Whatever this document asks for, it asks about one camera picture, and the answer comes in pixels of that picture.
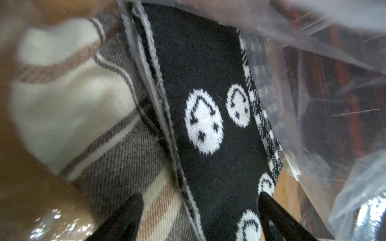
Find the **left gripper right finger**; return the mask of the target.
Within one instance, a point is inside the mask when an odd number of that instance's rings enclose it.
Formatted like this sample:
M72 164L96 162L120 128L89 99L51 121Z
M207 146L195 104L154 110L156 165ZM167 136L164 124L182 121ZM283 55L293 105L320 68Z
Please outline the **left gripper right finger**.
M267 241L316 240L266 192L261 192L259 195L258 211Z

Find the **clear plastic vacuum bag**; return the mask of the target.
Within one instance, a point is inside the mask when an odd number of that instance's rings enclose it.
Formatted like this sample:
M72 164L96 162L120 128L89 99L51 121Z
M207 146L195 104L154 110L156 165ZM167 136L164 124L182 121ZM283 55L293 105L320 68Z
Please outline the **clear plastic vacuum bag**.
M1 1L1 63L25 27L120 15L181 193L135 2ZM281 170L269 195L316 241L385 240L385 1L139 2L237 29L281 146ZM183 202L194 241L201 241Z

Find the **beige brown striped scarf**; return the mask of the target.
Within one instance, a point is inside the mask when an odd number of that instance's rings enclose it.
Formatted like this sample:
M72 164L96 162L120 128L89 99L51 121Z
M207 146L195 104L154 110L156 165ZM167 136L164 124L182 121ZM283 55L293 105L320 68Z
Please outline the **beige brown striped scarf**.
M120 15L19 38L1 63L1 240L86 241L141 193L136 241L194 241Z

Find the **black scarf white emblem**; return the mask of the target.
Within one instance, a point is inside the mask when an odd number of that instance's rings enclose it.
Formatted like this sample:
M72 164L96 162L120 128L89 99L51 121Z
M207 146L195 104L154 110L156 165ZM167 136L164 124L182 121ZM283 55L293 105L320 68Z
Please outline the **black scarf white emblem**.
M257 201L274 193L281 146L239 31L162 5L136 1L133 10L199 239L259 241Z

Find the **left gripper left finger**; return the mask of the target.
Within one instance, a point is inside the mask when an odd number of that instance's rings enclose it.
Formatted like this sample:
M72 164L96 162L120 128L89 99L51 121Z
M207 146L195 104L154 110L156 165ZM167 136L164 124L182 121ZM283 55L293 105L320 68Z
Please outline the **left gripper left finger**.
M133 194L86 241L136 240L143 209L142 194Z

